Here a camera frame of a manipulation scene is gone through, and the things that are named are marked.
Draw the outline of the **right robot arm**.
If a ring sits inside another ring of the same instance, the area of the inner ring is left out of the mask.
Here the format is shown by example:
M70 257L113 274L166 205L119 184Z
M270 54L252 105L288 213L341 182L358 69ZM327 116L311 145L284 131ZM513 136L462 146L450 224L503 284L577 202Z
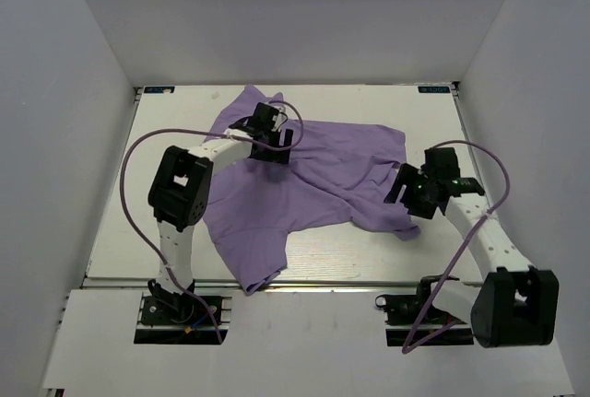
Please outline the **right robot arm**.
M464 177L453 140L425 150L416 168L404 163L385 202L412 216L436 212L463 241L440 275L422 278L407 306L414 322L402 344L410 353L457 323L467 324L484 348L549 345L554 336L559 280L534 266L503 230L481 184Z

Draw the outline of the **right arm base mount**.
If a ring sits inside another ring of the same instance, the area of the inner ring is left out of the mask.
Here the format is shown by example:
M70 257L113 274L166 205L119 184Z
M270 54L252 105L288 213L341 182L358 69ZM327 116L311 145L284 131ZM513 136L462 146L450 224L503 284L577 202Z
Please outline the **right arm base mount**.
M431 287L440 280L440 277L440 275L422 277L416 291L412 294L381 294L375 298L375 307L385 314L385 334L388 347L401 347L403 345L409 335L411 326L419 316L424 302L430 296ZM474 338L468 325L448 312L434 307L429 308L410 343L416 343L419 339L435 333L438 329L453 321L457 321L453 328L433 337L425 345L473 345Z

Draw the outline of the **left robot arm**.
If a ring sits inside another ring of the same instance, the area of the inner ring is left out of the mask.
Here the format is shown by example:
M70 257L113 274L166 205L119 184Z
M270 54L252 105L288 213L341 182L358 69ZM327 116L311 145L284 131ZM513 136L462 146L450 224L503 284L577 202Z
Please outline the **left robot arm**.
M195 311L191 268L195 225L207 209L213 177L247 158L286 165L293 148L284 104L259 102L254 113L234 122L221 134L206 133L203 144L185 149L169 146L148 192L159 230L159 277L148 283L153 296L165 296L163 311L173 321L189 320Z

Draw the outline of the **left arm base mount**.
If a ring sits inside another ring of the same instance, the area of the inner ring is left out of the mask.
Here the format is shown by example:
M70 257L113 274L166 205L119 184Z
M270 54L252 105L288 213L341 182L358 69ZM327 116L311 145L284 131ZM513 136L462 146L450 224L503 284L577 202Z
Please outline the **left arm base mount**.
M220 345L230 328L231 299L164 290L155 280L142 296L134 344Z

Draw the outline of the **purple t shirt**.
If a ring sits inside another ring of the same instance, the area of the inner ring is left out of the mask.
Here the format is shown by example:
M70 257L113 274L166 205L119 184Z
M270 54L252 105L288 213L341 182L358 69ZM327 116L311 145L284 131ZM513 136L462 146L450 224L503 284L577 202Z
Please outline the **purple t shirt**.
M211 182L204 221L247 295L286 268L291 232L352 222L400 240L420 233L403 205L384 200L407 159L403 132L379 124L286 125L302 137L288 164L247 158Z

